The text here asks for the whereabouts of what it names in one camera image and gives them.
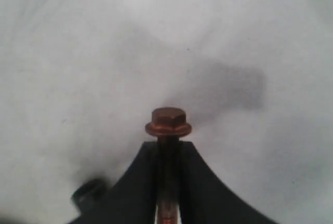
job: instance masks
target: white surface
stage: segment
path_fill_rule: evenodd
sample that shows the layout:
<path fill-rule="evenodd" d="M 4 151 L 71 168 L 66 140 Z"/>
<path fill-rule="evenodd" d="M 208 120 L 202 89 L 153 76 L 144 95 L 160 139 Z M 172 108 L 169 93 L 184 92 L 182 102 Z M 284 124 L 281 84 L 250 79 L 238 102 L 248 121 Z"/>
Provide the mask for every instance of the white surface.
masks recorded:
<path fill-rule="evenodd" d="M 170 104 L 251 205 L 333 222 L 333 0 L 0 1 L 2 216 L 68 222 Z"/>

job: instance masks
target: copper-colored bolt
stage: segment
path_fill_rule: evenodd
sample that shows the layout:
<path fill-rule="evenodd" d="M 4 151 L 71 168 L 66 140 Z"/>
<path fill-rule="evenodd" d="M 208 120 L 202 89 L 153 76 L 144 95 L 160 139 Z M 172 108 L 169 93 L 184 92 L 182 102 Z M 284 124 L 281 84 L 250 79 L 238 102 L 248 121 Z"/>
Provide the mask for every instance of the copper-colored bolt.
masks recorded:
<path fill-rule="evenodd" d="M 146 132 L 154 137 L 184 137 L 191 133 L 192 127 L 186 122 L 182 109 L 164 107 L 152 112 L 152 119 L 146 125 Z"/>
<path fill-rule="evenodd" d="M 157 212 L 157 224 L 177 224 L 178 221 L 178 206 L 172 204 L 170 208 L 167 208 L 160 203 Z"/>

